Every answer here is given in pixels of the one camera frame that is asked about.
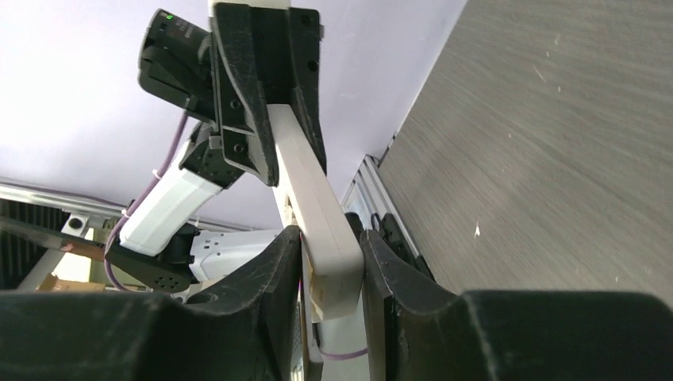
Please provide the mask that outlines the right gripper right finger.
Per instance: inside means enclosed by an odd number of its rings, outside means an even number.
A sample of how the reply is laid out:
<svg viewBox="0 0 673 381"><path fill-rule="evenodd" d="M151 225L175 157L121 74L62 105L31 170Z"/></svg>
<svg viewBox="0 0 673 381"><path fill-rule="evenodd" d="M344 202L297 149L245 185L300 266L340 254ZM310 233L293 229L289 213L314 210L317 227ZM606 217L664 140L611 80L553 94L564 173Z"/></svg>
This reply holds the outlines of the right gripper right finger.
<svg viewBox="0 0 673 381"><path fill-rule="evenodd" d="M361 235L373 380L669 380L672 312L649 294L453 294Z"/></svg>

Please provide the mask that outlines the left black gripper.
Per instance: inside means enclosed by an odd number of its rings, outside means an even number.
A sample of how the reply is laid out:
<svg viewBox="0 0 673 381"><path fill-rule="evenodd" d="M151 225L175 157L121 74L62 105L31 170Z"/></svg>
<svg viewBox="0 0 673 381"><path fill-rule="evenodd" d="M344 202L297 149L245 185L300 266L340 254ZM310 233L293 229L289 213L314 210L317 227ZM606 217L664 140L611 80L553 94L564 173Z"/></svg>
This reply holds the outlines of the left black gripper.
<svg viewBox="0 0 673 381"><path fill-rule="evenodd" d="M319 119L319 12L231 2L212 2L210 11L225 162L277 186L279 164L267 104L286 104L327 171Z"/></svg>

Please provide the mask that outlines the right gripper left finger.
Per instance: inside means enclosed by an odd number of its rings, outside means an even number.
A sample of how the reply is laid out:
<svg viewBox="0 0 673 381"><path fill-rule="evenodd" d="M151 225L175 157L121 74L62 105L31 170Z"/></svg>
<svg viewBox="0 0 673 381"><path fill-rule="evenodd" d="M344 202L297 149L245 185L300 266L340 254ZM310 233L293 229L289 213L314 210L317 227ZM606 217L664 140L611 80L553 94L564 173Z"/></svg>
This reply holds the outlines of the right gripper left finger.
<svg viewBox="0 0 673 381"><path fill-rule="evenodd" d="M287 226L257 257L186 302L160 293L4 292L4 380L288 380L301 238Z"/></svg>

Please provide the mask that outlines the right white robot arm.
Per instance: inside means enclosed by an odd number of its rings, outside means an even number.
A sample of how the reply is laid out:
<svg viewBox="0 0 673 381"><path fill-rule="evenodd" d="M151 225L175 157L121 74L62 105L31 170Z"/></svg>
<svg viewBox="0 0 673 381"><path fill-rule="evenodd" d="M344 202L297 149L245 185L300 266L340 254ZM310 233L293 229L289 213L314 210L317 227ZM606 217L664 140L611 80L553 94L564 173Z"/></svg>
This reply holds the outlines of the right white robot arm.
<svg viewBox="0 0 673 381"><path fill-rule="evenodd" d="M304 240L178 302L159 293L3 292L4 380L669 380L672 312L631 292L453 294L372 231L354 317L318 329L299 286Z"/></svg>

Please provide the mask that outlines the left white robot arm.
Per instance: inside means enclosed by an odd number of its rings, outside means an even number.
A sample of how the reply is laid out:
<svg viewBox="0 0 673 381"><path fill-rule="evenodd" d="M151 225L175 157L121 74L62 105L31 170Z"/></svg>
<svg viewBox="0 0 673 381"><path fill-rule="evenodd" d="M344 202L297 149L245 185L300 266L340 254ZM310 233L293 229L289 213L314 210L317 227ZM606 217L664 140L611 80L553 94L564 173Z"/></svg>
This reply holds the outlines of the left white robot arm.
<svg viewBox="0 0 673 381"><path fill-rule="evenodd" d="M197 120L106 246L113 265L157 291L196 282L190 217L249 173L274 187L279 160L267 108L288 106L325 165L319 122L321 15L286 2L219 1L210 28L157 10L140 47L140 87Z"/></svg>

